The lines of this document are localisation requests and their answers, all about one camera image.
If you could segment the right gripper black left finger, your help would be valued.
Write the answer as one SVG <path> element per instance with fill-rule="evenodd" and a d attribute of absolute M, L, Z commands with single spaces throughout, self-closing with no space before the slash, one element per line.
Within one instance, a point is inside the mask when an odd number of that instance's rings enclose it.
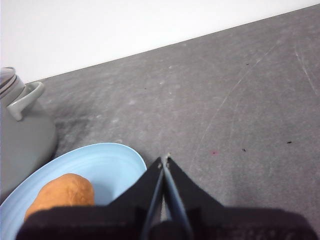
<path fill-rule="evenodd" d="M 64 206 L 33 213 L 18 240 L 138 240 L 161 218 L 162 160 L 107 205 Z"/>

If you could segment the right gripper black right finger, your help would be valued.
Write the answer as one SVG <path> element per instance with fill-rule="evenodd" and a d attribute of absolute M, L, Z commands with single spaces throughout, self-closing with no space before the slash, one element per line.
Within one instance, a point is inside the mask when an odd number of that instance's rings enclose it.
<path fill-rule="evenodd" d="M 279 208 L 223 205 L 195 184 L 170 158 L 164 160 L 169 193 L 195 240 L 312 240 L 300 214 Z"/>

